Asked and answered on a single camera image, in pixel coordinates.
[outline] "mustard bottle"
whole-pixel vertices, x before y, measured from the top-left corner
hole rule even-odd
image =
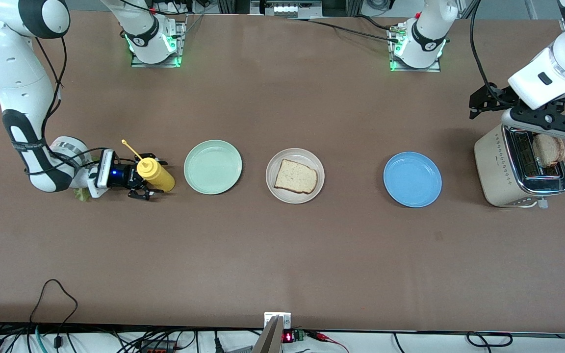
[[[140,161],[136,165],[136,171],[141,175],[141,178],[147,180],[154,188],[163,190],[164,192],[170,192],[171,189],[175,187],[175,179],[161,166],[161,163],[154,158],[141,158],[141,155],[139,155],[134,148],[130,147],[126,140],[121,140],[121,143],[139,157]]]

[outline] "green plate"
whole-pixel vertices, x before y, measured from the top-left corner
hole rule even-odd
[[[226,141],[212,139],[195,146],[184,161],[184,178],[193,190],[207,195],[232,188],[241,175],[239,151]]]

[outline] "table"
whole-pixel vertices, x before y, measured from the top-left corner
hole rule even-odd
[[[380,34],[360,19],[329,21]],[[309,328],[565,332],[565,193],[549,210],[486,203],[473,145],[500,112],[468,119],[482,85],[468,26],[455,22],[442,72],[426,74],[390,72],[385,43],[330,27],[206,16],[183,67],[148,70],[128,67],[109,13],[72,11],[48,141],[76,136],[125,157],[126,138],[168,160],[177,187],[154,202],[43,194],[0,122],[0,320],[27,321],[55,277],[80,302],[72,322],[258,327],[263,311],[291,311]],[[556,22],[480,21],[490,80],[504,85],[558,34]],[[46,47],[60,65],[59,41]],[[182,174],[207,139],[244,160],[221,195],[197,194]],[[303,205],[265,185],[269,159],[291,147],[326,170]],[[426,208],[399,206],[383,186],[386,161],[408,150],[442,172]],[[44,300],[37,321],[72,308],[55,286]]]

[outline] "slice of bread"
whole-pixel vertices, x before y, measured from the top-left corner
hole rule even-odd
[[[551,167],[565,157],[564,142],[561,138],[539,134],[533,137],[533,154],[540,159],[542,167]]]
[[[289,190],[296,194],[311,194],[318,185],[318,173],[301,163],[289,159],[282,161],[274,188]]]

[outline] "bottle cap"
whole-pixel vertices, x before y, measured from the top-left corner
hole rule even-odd
[[[154,158],[143,158],[137,165],[136,171],[143,179],[153,179],[160,174],[161,165]]]

